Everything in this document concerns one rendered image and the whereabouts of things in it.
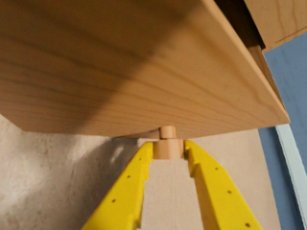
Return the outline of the wooden drawer front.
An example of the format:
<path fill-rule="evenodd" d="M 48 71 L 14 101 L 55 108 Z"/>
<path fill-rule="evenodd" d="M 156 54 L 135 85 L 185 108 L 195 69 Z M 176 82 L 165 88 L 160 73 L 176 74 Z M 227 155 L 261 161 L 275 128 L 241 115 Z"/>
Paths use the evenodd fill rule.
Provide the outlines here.
<path fill-rule="evenodd" d="M 0 0 L 0 115 L 29 132 L 159 139 L 154 160 L 291 123 L 238 0 Z"/>
<path fill-rule="evenodd" d="M 260 0 L 274 42 L 307 26 L 307 0 Z"/>

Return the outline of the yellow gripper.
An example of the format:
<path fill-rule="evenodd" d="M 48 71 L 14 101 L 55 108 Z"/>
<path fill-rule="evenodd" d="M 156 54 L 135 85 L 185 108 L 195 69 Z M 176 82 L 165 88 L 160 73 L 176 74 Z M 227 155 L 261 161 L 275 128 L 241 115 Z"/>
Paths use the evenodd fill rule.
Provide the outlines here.
<path fill-rule="evenodd" d="M 203 230 L 263 230 L 226 169 L 195 142 L 183 140 L 183 146 L 183 160 L 195 181 Z M 145 180 L 149 180 L 153 158 L 153 142 L 145 142 L 82 230 L 141 228 Z"/>

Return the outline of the brown chest of drawers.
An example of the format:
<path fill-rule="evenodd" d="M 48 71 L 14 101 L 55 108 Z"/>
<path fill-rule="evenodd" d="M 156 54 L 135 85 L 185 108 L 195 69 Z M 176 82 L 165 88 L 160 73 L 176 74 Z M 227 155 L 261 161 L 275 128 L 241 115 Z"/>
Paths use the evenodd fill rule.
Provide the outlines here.
<path fill-rule="evenodd" d="M 269 22 L 267 20 L 267 17 L 265 15 L 261 1 L 260 0 L 244 0 L 245 2 L 243 0 L 238 0 L 238 1 L 248 19 L 248 23 L 253 30 L 253 33 L 258 41 L 258 44 L 263 54 L 300 35 L 307 33 L 307 26 L 306 26 L 303 29 L 293 34 L 290 34 L 280 39 L 279 41 L 274 42 L 272 31 Z M 251 18 L 250 15 L 252 16 L 253 19 Z"/>

